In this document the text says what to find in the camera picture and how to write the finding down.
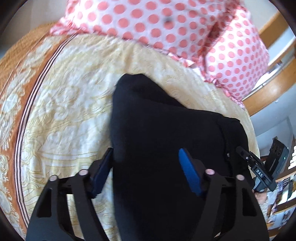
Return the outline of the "right hand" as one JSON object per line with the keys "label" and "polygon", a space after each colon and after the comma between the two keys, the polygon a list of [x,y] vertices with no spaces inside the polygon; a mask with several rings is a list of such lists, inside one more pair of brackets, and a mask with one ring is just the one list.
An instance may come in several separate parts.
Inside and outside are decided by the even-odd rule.
{"label": "right hand", "polygon": [[264,189],[262,192],[254,191],[255,198],[259,205],[264,204],[267,201],[267,190]]}

